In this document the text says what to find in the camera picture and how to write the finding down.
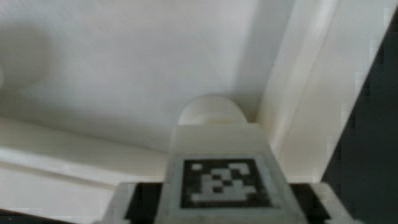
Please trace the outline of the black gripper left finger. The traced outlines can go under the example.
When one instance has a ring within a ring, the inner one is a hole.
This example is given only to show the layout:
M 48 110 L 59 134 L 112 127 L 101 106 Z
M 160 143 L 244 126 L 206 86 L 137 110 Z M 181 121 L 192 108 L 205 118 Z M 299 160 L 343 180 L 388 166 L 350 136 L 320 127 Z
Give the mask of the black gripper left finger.
M 114 191 L 103 217 L 94 224 L 155 224 L 160 193 L 160 182 L 123 182 Z

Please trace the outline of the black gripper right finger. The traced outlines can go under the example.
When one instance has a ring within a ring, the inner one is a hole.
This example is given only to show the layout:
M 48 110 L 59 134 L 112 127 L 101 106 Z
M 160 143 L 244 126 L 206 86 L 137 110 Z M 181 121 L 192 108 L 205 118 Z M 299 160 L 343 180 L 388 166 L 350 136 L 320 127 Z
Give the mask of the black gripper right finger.
M 290 186 L 308 224 L 364 224 L 352 217 L 334 190 L 325 182 L 292 183 Z

